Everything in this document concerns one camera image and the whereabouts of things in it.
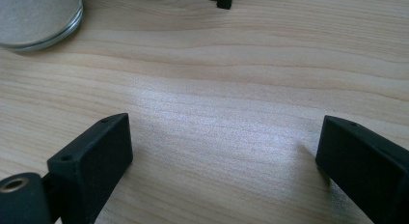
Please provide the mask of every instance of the black clamp jaw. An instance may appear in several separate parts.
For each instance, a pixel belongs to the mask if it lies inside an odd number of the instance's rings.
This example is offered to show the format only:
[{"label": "black clamp jaw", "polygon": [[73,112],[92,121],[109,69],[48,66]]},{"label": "black clamp jaw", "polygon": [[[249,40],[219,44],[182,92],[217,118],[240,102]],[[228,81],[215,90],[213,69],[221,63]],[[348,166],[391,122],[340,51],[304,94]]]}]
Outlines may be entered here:
[{"label": "black clamp jaw", "polygon": [[229,10],[232,7],[232,0],[217,0],[217,8]]},{"label": "black clamp jaw", "polygon": [[[409,223],[409,152],[326,116],[316,164],[376,224]],[[0,181],[0,223],[94,223],[132,162],[127,114],[100,120],[48,159],[49,173]]]},{"label": "black clamp jaw", "polygon": [[100,120],[47,160],[43,178],[0,181],[0,223],[94,223],[132,158],[127,114]]},{"label": "black clamp jaw", "polygon": [[315,161],[374,223],[409,223],[407,150],[356,123],[326,116]]}]

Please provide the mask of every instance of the hole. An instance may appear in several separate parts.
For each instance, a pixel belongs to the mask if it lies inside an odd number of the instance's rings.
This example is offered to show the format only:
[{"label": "hole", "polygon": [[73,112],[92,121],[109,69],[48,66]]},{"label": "hole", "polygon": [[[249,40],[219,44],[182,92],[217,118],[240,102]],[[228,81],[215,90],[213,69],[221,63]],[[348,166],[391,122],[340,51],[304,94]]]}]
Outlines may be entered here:
[{"label": "hole", "polygon": [[72,160],[72,156],[71,155],[65,155],[65,156],[61,157],[61,160],[63,160],[63,161]]},{"label": "hole", "polygon": [[12,181],[12,182],[6,183],[6,186],[4,186],[4,187],[7,188],[7,189],[12,189],[12,188],[15,188],[15,187],[19,187],[22,184],[23,184],[23,181],[18,180],[18,181]]},{"label": "hole", "polygon": [[0,187],[0,192],[2,192],[2,193],[14,192],[14,191],[24,187],[27,183],[28,183],[28,179],[26,179],[26,178],[13,179],[13,180],[5,183],[3,186],[1,186]]}]

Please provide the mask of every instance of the wood grain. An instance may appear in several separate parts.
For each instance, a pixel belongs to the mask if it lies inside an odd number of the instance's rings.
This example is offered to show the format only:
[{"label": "wood grain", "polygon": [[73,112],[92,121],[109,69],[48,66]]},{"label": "wood grain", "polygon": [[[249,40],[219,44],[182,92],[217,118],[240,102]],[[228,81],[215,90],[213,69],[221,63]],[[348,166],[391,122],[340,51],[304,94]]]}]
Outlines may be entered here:
[{"label": "wood grain", "polygon": [[0,178],[130,116],[96,223],[371,223],[316,169],[324,115],[409,149],[409,0],[84,0],[73,35],[0,50]]}]

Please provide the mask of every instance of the light wood surface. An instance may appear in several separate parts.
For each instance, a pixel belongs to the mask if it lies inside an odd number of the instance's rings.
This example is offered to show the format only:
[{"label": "light wood surface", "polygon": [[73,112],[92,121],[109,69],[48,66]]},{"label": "light wood surface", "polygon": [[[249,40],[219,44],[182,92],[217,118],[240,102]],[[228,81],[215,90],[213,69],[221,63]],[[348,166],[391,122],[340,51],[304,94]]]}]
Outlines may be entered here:
[{"label": "light wood surface", "polygon": [[0,50],[0,178],[130,116],[96,223],[371,223],[314,163],[324,115],[409,147],[409,0],[84,0],[45,50]]}]

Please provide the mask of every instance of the round glass container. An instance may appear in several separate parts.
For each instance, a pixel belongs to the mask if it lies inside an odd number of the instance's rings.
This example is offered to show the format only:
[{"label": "round glass container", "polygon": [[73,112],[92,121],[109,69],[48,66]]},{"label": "round glass container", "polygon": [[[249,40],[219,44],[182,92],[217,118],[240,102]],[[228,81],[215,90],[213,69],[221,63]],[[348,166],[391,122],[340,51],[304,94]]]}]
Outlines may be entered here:
[{"label": "round glass container", "polygon": [[48,47],[75,30],[82,10],[82,0],[0,0],[0,47]]}]

